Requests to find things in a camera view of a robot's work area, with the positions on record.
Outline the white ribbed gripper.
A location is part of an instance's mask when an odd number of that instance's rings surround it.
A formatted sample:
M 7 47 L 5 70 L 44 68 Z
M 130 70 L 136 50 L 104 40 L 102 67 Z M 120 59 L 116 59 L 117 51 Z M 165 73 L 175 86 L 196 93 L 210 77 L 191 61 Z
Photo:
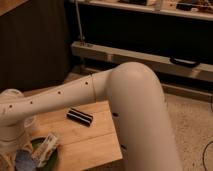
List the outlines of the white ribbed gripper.
M 23 122 L 0 126 L 0 153 L 16 152 L 22 147 L 30 154 L 34 151 Z M 14 154 L 0 154 L 0 171 L 15 171 Z

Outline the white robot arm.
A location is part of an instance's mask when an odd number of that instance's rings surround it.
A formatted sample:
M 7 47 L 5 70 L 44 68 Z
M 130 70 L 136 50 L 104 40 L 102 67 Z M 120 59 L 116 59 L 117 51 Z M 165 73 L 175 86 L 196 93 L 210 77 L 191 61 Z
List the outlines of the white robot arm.
M 149 67 L 137 62 L 37 95 L 0 98 L 0 151 L 25 142 L 25 119 L 101 100 L 109 102 L 114 115 L 126 171 L 183 171 L 162 86 Z

